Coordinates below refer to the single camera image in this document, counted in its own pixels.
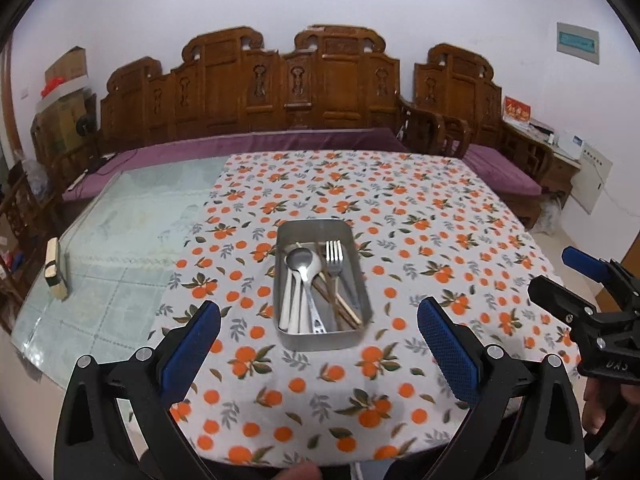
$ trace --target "metal tray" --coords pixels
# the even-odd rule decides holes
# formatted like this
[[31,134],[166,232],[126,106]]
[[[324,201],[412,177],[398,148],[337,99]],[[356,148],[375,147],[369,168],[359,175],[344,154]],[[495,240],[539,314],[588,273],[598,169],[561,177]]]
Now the metal tray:
[[[315,242],[319,242],[321,246],[328,240],[340,240],[344,253],[344,267],[342,271],[342,279],[346,280],[356,295],[360,308],[352,306],[356,314],[362,320],[362,325],[352,330],[346,327],[345,330],[339,332],[336,327],[334,315],[331,306],[322,298],[322,296],[314,289],[313,295],[316,307],[324,322],[327,330],[326,334],[289,334],[280,330],[278,322],[280,320],[280,309],[282,307],[282,298],[284,295],[284,286],[286,281],[286,249],[296,243],[303,247],[309,248],[316,252]],[[344,287],[340,284],[340,295],[345,299],[348,298]],[[275,278],[273,287],[273,320],[278,332],[278,337],[282,345],[298,352],[311,352],[321,350],[339,350],[356,346],[364,337],[365,331],[371,321],[372,311],[369,303],[369,296],[362,278],[362,270],[360,269],[360,261],[356,243],[353,239],[351,227],[343,220],[336,219],[315,219],[315,220],[292,220],[285,222],[278,227],[278,236],[276,238],[276,265]]]

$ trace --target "metal fork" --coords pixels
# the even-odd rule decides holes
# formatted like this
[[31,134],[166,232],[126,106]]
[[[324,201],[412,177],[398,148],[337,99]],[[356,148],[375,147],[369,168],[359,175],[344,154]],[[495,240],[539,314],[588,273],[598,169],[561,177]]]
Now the metal fork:
[[[329,273],[329,276],[334,280],[334,298],[338,295],[338,279],[342,274],[343,260],[342,256],[342,243],[340,240],[331,240],[326,243],[326,270]],[[342,283],[344,284],[344,290],[347,291],[349,295],[349,300],[354,307],[358,306],[356,301],[356,297],[347,283],[347,280],[342,279]]]

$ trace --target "metal bolt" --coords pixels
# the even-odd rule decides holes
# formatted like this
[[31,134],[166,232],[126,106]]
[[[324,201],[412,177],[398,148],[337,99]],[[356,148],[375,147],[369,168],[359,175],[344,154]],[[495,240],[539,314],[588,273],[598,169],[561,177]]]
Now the metal bolt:
[[136,359],[138,361],[146,361],[153,355],[154,351],[151,348],[144,347],[136,352]]
[[91,356],[90,355],[83,355],[81,358],[78,359],[78,362],[76,364],[80,368],[87,368],[88,365],[91,364]]
[[553,368],[558,368],[562,365],[562,359],[560,359],[556,354],[551,354],[548,357],[547,361],[550,365],[552,365]]
[[500,359],[504,356],[504,350],[497,345],[489,346],[489,348],[486,349],[486,352],[489,357],[492,357],[493,359]]

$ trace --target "human hand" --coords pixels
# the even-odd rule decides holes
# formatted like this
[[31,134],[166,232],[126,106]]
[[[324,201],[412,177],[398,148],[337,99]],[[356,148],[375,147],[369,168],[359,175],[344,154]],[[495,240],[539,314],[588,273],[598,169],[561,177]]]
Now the human hand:
[[279,473],[273,480],[322,480],[322,473],[316,464],[305,462]]
[[[589,433],[598,433],[604,424],[607,408],[603,400],[604,383],[599,379],[587,379],[584,389],[582,427]],[[620,393],[629,404],[640,405],[640,386],[620,385]]]

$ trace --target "blue gripper pad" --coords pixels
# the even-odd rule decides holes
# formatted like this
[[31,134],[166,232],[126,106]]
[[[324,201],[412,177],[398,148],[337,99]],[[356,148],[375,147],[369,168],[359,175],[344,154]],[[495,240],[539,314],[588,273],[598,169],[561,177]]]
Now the blue gripper pad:
[[217,304],[205,301],[187,326],[178,329],[185,330],[186,334],[160,373],[159,397],[162,405],[171,406],[184,400],[211,345],[220,333],[220,320],[220,308]]
[[562,251],[562,262],[572,269],[577,270],[583,276],[592,279],[594,282],[607,283],[609,281],[609,270],[607,264],[597,260],[593,256],[576,249],[567,247]]
[[450,320],[442,316],[446,314],[438,303],[433,298],[425,298],[418,307],[418,329],[453,394],[458,400],[475,406],[480,397],[478,368],[450,328]]

